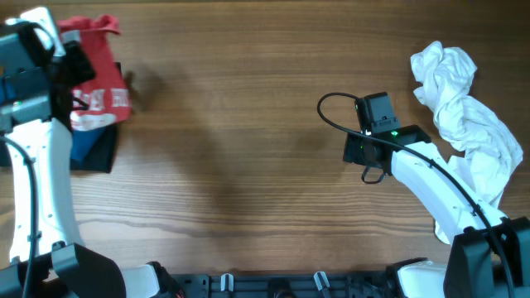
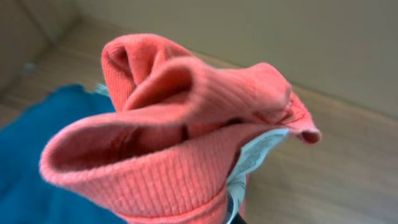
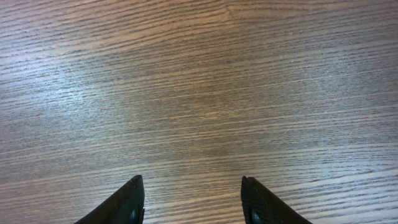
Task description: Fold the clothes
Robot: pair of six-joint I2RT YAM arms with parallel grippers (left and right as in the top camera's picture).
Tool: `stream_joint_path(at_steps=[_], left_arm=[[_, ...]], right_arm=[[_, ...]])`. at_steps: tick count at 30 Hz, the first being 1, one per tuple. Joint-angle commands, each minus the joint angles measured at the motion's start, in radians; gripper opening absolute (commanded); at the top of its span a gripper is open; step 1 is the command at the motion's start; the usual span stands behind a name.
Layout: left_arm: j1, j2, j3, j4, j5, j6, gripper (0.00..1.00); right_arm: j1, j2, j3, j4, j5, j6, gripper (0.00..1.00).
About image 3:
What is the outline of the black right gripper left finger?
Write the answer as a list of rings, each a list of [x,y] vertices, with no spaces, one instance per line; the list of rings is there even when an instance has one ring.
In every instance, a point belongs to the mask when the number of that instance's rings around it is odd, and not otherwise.
[[[144,199],[142,176],[135,175],[75,224],[142,224]]]

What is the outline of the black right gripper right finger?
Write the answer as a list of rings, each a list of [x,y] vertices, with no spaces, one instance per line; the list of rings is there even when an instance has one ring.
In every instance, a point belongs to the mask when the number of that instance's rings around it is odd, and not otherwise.
[[[312,224],[254,177],[243,176],[241,202],[246,224]]]

